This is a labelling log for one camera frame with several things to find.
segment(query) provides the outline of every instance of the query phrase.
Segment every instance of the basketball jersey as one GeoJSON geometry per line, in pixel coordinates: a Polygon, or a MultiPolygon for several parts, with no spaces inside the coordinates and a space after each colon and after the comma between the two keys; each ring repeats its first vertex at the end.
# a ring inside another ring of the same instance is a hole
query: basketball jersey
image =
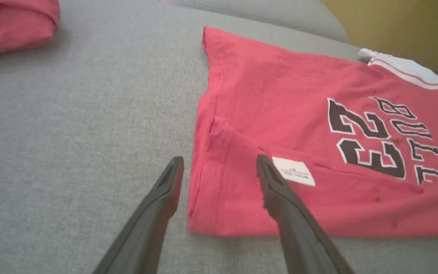
{"type": "Polygon", "coordinates": [[[191,232],[278,234],[256,172],[265,154],[329,234],[438,236],[438,83],[210,27],[202,43],[191,232]]]}

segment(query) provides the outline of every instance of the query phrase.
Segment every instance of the white fabric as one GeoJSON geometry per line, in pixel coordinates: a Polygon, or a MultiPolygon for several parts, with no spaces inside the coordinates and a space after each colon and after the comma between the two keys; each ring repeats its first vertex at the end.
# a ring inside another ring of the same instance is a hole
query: white fabric
{"type": "Polygon", "coordinates": [[[430,90],[438,89],[438,75],[413,60],[395,57],[365,48],[358,52],[358,57],[365,60],[370,59],[368,66],[382,66],[410,83],[430,90]]]}

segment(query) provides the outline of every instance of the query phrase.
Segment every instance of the folded shirt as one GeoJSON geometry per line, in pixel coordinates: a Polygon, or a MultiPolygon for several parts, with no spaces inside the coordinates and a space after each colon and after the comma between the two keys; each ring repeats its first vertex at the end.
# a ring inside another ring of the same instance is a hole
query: folded shirt
{"type": "Polygon", "coordinates": [[[438,87],[206,27],[191,232],[278,234],[256,173],[268,155],[329,234],[438,236],[438,87]]]}
{"type": "Polygon", "coordinates": [[[43,45],[58,24],[58,0],[0,0],[0,53],[43,45]]]}

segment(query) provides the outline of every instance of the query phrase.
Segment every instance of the white stripe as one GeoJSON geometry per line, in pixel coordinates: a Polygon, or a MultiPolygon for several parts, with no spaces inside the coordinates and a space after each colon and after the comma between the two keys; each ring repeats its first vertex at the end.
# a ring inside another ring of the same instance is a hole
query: white stripe
{"type": "Polygon", "coordinates": [[[427,85],[424,82],[420,81],[418,78],[415,78],[413,76],[409,76],[405,73],[401,73],[400,71],[396,70],[392,66],[390,66],[382,61],[375,60],[375,61],[373,61],[373,63],[371,65],[378,65],[380,67],[383,67],[386,70],[390,71],[391,73],[395,74],[396,76],[402,78],[403,80],[408,81],[412,84],[418,85],[419,87],[422,87],[424,89],[429,89],[429,90],[438,89],[438,84],[437,85],[427,85]]]}

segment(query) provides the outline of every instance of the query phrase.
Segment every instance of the black lettering with white outline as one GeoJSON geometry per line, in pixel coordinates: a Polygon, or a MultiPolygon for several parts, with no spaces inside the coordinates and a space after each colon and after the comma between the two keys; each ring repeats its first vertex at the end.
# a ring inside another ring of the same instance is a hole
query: black lettering with white outline
{"type": "Polygon", "coordinates": [[[369,151],[369,162],[361,161],[359,152],[365,151],[365,149],[355,139],[342,138],[337,143],[337,147],[345,163],[360,165],[399,179],[405,179],[405,161],[403,160],[402,153],[393,143],[386,141],[382,141],[382,143],[384,148],[383,153],[391,159],[391,164],[385,164],[382,159],[382,153],[376,150],[369,151]]]}
{"type": "Polygon", "coordinates": [[[414,165],[415,167],[415,174],[417,174],[417,182],[418,184],[421,184],[421,182],[432,182],[432,180],[426,179],[426,175],[435,176],[438,177],[438,170],[433,168],[427,168],[421,165],[414,165]]]}
{"type": "Polygon", "coordinates": [[[345,117],[358,125],[363,131],[363,134],[370,139],[389,139],[390,135],[386,130],[384,122],[378,115],[371,112],[365,112],[366,119],[374,123],[375,129],[372,130],[367,125],[365,120],[358,114],[349,111],[342,104],[337,103],[334,99],[327,99],[329,108],[329,126],[331,132],[338,132],[343,134],[355,135],[352,123],[344,123],[342,117],[345,117]]]}
{"type": "Polygon", "coordinates": [[[406,139],[408,144],[410,145],[410,149],[412,150],[412,159],[415,161],[424,161],[424,157],[417,153],[417,150],[423,150],[423,151],[429,151],[435,155],[438,156],[438,147],[435,146],[429,146],[429,145],[422,145],[420,143],[417,143],[412,138],[406,139]]]}
{"type": "Polygon", "coordinates": [[[386,99],[381,99],[377,97],[370,97],[370,98],[375,99],[378,102],[379,109],[386,114],[400,115],[412,120],[417,119],[417,116],[415,116],[406,105],[393,104],[392,102],[386,99]],[[385,105],[388,105],[391,108],[391,110],[387,109],[385,105]]]}
{"type": "Polygon", "coordinates": [[[432,135],[429,132],[429,129],[424,125],[424,123],[412,124],[397,119],[391,119],[390,122],[393,125],[393,127],[403,135],[418,135],[420,137],[433,140],[432,135]],[[424,129],[426,130],[426,132],[407,131],[407,130],[403,130],[402,126],[413,128],[413,129],[424,129]]]}

